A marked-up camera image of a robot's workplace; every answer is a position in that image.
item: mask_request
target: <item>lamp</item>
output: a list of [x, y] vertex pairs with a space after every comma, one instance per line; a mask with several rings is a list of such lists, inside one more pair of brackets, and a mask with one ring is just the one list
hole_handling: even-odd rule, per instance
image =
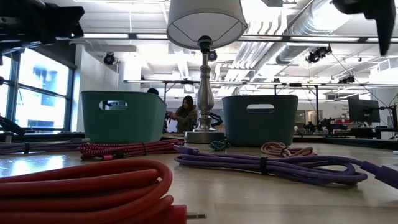
[[178, 46], [200, 49], [203, 57], [197, 94], [199, 125], [185, 133], [186, 142], [205, 144], [224, 139], [224, 133], [211, 127], [209, 116], [214, 107], [209, 53], [238, 40], [247, 27], [240, 0], [171, 0], [167, 37]]

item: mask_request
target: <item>woman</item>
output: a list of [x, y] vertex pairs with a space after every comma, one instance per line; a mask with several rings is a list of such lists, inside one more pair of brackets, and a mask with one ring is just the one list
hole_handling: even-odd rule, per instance
[[198, 110], [193, 104], [193, 98], [186, 96], [182, 101], [182, 106], [175, 113], [170, 113], [170, 118], [177, 121], [177, 132], [192, 131], [198, 119]]

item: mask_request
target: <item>wooden table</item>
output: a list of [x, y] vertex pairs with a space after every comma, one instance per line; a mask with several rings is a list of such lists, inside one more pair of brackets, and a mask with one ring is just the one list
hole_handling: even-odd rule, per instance
[[[207, 146], [193, 145], [202, 151]], [[392, 151], [327, 144], [312, 146], [318, 154], [348, 156], [398, 170]], [[231, 148], [230, 153], [260, 156], [259, 149]], [[186, 204], [191, 212], [206, 212], [206, 220], [189, 223], [214, 224], [337, 224], [396, 223], [398, 190], [369, 179], [357, 187], [320, 187], [271, 176], [183, 167], [176, 155], [146, 156], [167, 164], [174, 181], [169, 194], [175, 204]], [[87, 164], [77, 152], [0, 156], [0, 176], [29, 174], [43, 170]]]

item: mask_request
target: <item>basket handle hole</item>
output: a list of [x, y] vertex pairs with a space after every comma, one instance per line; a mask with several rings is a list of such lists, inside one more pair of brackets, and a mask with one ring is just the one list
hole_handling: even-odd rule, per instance
[[248, 105], [246, 108], [249, 113], [262, 113], [262, 114], [271, 114], [275, 111], [274, 105], [270, 104], [255, 104]]
[[103, 100], [99, 103], [102, 110], [126, 110], [127, 103], [123, 100]]

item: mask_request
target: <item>white lamp shade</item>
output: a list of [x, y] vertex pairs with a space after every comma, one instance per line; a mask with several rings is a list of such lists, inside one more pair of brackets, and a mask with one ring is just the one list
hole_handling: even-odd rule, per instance
[[171, 0], [167, 37], [181, 47], [199, 49], [208, 36], [212, 48], [236, 41], [248, 28], [240, 0]]

